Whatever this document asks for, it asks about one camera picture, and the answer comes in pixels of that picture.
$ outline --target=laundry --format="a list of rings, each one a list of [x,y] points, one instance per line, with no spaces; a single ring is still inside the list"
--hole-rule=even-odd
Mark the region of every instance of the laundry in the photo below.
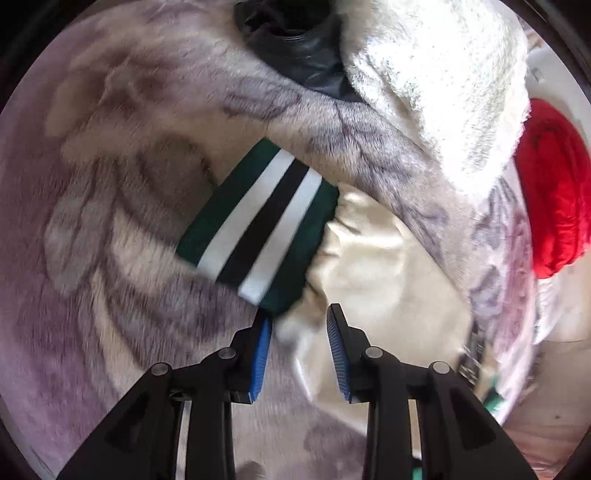
[[[199,362],[252,319],[175,248],[263,137],[400,219],[493,345],[505,416],[520,392],[535,295],[514,166],[475,208],[369,105],[269,68],[232,14],[233,2],[147,1],[73,24],[0,115],[0,356],[22,367],[18,381],[0,369],[0,394],[52,472],[142,370]],[[237,466],[322,478],[345,465],[360,478],[365,438],[309,402],[292,354],[274,342],[258,405],[233,412]]]
[[[496,0],[343,0],[340,10],[355,90],[479,203],[528,112],[517,16]]]
[[[591,164],[577,130],[545,100],[515,153],[531,225],[533,269],[549,278],[580,258],[591,235]]]
[[[337,386],[326,310],[340,303],[348,324],[371,344],[403,362],[428,367],[443,360],[457,369],[472,317],[449,279],[408,228],[378,202],[339,184],[335,218],[306,274],[302,299],[275,328],[296,346],[294,366],[308,398],[365,433],[366,404],[349,405]],[[484,400],[496,373],[486,349],[475,394]],[[420,454],[418,420],[411,409],[413,451]]]

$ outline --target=black stripe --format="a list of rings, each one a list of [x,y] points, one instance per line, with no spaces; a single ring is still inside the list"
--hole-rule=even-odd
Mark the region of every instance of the black stripe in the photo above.
[[[218,282],[237,288],[244,281],[306,172],[308,167],[294,159],[271,196],[242,234],[223,266],[217,278]]]

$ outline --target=fleece blanket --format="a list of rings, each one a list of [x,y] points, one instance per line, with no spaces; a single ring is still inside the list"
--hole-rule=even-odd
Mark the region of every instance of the fleece blanket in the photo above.
[[[395,213],[513,375],[501,391],[521,388],[535,308],[513,166],[474,207],[372,108],[258,60],[228,0],[137,2],[62,32],[0,116],[0,395],[51,471],[151,364],[197,362],[252,320],[174,249],[262,137]],[[235,408],[238,466],[359,478],[365,439],[309,403],[290,355],[273,342],[259,400]]]

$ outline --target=cream fabric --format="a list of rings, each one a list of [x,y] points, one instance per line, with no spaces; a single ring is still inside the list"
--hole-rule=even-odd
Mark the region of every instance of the cream fabric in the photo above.
[[[448,278],[396,216],[353,187],[340,184],[339,194],[303,297],[278,321],[276,332],[295,342],[295,368],[309,399],[365,433],[367,405],[349,405],[337,386],[326,333],[328,305],[340,303],[348,323],[363,329],[373,345],[424,367],[436,360],[455,367],[472,320]],[[477,386],[481,398],[495,373],[492,358],[486,360]],[[418,454],[413,408],[411,415]]]

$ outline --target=fluffy white towel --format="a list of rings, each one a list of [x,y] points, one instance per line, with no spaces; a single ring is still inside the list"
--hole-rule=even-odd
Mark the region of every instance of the fluffy white towel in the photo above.
[[[341,0],[349,80],[478,201],[527,117],[527,38],[497,0]]]

